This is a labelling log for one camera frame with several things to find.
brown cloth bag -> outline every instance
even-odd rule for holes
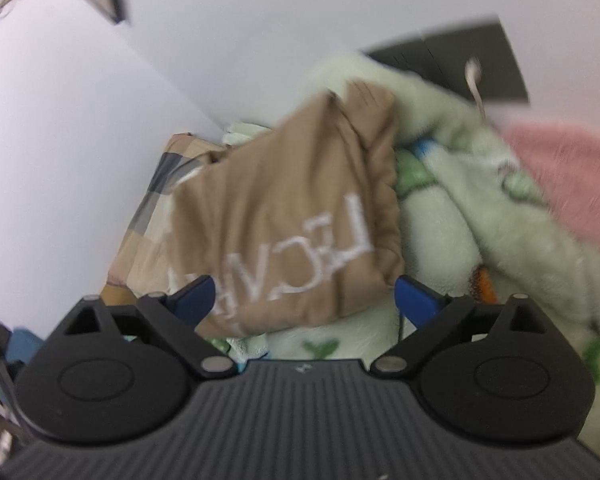
[[[327,324],[391,291],[403,268],[393,189],[394,97],[325,93],[181,183],[168,237],[178,286],[200,274],[207,337]]]

blue fabric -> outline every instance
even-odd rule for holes
[[[211,311],[216,301],[214,280],[207,278],[178,297],[173,315],[191,327],[196,327]]]
[[[418,142],[414,142],[413,146],[411,147],[411,151],[418,160],[422,160],[435,145],[435,140],[421,139]]]
[[[26,328],[16,328],[11,333],[4,360],[7,362],[22,361],[24,364],[31,361],[32,357],[43,345],[44,341]]]

checkered fabric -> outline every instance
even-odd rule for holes
[[[222,146],[190,134],[171,137],[109,268],[102,294],[106,303],[128,302],[132,298],[128,294],[114,299],[127,289],[136,296],[168,289],[166,248],[162,240],[168,228],[171,189],[191,171],[213,162],[222,151]]]

fabric pile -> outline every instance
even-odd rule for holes
[[[581,438],[600,455],[600,138],[525,125],[503,140],[472,104],[359,54],[319,66],[316,92],[273,133],[233,125],[246,145],[170,181],[159,258],[126,285],[174,292],[213,275],[201,333],[241,362],[368,364],[413,330],[390,295],[401,272],[486,303],[524,292],[596,378]]]

